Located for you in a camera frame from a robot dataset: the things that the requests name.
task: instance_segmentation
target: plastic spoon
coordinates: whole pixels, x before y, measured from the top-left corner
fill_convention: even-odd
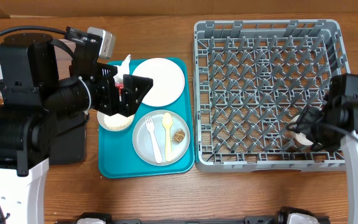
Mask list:
[[[162,117],[162,126],[165,128],[165,160],[171,161],[172,158],[172,145],[171,145],[171,127],[173,125],[172,116],[170,113],[165,113]]]

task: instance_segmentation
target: gray dish rack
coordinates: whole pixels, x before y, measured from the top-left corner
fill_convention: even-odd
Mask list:
[[[336,21],[199,21],[194,35],[200,171],[345,170],[341,151],[311,152],[285,130],[350,73]]]

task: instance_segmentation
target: white ring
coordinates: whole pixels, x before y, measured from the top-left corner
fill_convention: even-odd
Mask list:
[[[88,96],[89,96],[89,106],[88,109],[86,109],[84,112],[88,113],[88,110],[91,108],[91,104],[92,104],[92,99],[91,99],[91,92],[88,89],[88,87],[86,86],[85,82],[82,80],[82,77],[78,77],[78,79],[82,82],[82,84],[84,84],[86,91],[88,92]]]

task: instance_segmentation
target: blue tray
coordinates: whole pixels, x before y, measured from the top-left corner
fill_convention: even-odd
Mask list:
[[[107,131],[99,125],[99,170],[107,178],[144,177],[150,175],[179,174],[189,171],[194,164],[193,121],[191,115],[189,86],[185,63],[179,58],[167,58],[175,62],[185,75],[185,89],[173,103],[163,107],[140,105],[134,122],[124,131]],[[132,72],[146,59],[131,60],[129,69]],[[109,62],[110,65],[121,65],[122,61]],[[144,162],[135,152],[132,145],[132,133],[143,115],[153,110],[169,110],[181,116],[190,130],[190,145],[186,154],[176,163],[167,166],[153,166]]]

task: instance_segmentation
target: white fork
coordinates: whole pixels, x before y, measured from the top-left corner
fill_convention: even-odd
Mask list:
[[[158,147],[157,140],[156,140],[155,134],[154,134],[154,122],[153,122],[152,117],[150,117],[150,116],[146,116],[146,128],[150,133],[150,137],[152,138],[155,162],[161,163],[162,155],[161,155],[161,151],[160,151],[160,148]]]

